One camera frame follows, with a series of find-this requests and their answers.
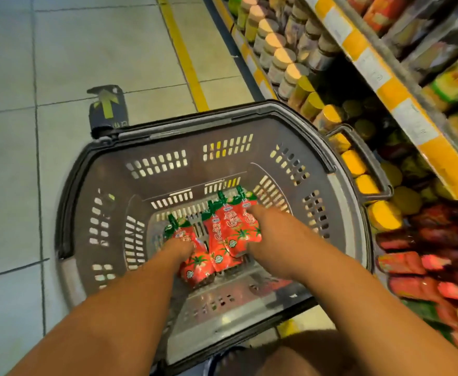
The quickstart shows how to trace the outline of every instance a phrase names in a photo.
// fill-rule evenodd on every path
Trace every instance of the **shopping basket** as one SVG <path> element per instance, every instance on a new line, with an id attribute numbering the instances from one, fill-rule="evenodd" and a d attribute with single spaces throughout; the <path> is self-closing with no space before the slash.
<path id="1" fill-rule="evenodd" d="M 207 241 L 201 211 L 219 190 L 235 195 L 237 185 L 372 269 L 363 208 L 370 197 L 359 194 L 328 141 L 285 104 L 257 102 L 105 132 L 82 150 L 58 209 L 56 251 L 70 306 L 150 259 L 169 213 L 187 217 Z M 175 281 L 155 359 L 175 372 L 316 304 L 304 286 L 271 277 L 251 259 L 176 299 L 182 286 Z"/>

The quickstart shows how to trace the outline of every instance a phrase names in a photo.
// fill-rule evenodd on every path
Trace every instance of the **basket handle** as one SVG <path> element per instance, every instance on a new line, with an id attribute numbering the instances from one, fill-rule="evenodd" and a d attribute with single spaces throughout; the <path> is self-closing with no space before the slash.
<path id="1" fill-rule="evenodd" d="M 390 199 L 394 195 L 394 189 L 389 182 L 385 171 L 382 170 L 380 162 L 375 158 L 375 155 L 370 150 L 368 145 L 350 125 L 341 124 L 334 130 L 328 132 L 326 137 L 330 138 L 337 133 L 342 133 L 347 137 L 349 142 L 355 146 L 357 153 L 363 159 L 363 162 L 368 166 L 370 175 L 375 178 L 377 186 L 381 190 L 379 194 L 363 194 L 357 190 L 359 199 L 363 203 Z"/>

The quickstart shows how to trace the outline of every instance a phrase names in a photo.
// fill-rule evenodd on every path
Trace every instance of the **store aisle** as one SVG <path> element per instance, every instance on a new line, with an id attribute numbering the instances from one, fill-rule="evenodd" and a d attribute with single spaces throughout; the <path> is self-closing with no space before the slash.
<path id="1" fill-rule="evenodd" d="M 52 243 L 86 89 L 122 87 L 130 124 L 194 113 L 199 90 L 210 109 L 253 100 L 203 1 L 168 1 L 197 94 L 157 0 L 0 0 L 0 376 L 67 313 Z"/>

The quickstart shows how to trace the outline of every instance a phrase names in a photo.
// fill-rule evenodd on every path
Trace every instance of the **supermarket shelf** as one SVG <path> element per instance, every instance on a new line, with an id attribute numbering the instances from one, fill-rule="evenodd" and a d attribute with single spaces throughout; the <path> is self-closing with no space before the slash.
<path id="1" fill-rule="evenodd" d="M 458 200 L 458 137 L 346 0 L 305 0 Z"/>
<path id="2" fill-rule="evenodd" d="M 226 3 L 223 0 L 212 0 L 217 12 L 224 21 L 227 30 L 229 30 L 237 48 L 241 52 L 246 65 L 248 66 L 253 78 L 257 82 L 257 86 L 266 99 L 277 99 L 276 92 L 272 87 L 267 74 L 260 66 L 258 57 L 253 53 L 253 49 L 246 40 L 245 36 L 237 29 L 234 23 L 234 17 L 229 12 Z"/>

